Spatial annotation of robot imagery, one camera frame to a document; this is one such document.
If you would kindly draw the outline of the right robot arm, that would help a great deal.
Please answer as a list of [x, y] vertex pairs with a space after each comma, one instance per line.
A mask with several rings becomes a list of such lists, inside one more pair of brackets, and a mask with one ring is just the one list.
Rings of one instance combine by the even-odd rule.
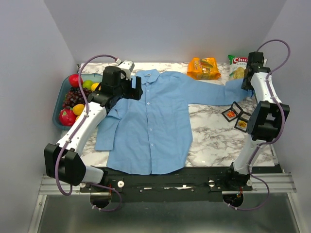
[[242, 89], [255, 93], [257, 106], [248, 119], [246, 143], [224, 177], [224, 186], [235, 190], [245, 186], [259, 151], [275, 143], [281, 136], [290, 107], [282, 104], [272, 84], [272, 72], [264, 66], [264, 55], [255, 51], [248, 55]]

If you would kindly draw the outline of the light blue button shirt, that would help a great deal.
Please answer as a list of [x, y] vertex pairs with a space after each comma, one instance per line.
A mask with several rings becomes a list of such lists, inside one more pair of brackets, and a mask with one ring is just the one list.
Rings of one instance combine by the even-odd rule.
[[128, 174], [167, 174], [185, 166], [192, 144], [189, 105], [231, 105], [251, 91], [241, 80], [224, 85], [174, 71], [142, 70], [140, 100], [121, 99], [98, 125], [95, 150], [107, 167]]

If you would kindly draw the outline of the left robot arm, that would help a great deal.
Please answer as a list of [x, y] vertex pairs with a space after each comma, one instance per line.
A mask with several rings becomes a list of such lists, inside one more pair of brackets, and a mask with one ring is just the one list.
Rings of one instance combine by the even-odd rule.
[[98, 192], [107, 188], [104, 171], [86, 166], [80, 156], [95, 128], [120, 99], [141, 98], [141, 77], [132, 79], [131, 76], [134, 66], [131, 61], [124, 61], [116, 67], [107, 66], [101, 83], [89, 94], [82, 116], [55, 145], [45, 147], [46, 173], [57, 183], [65, 182], [72, 186], [91, 183]]

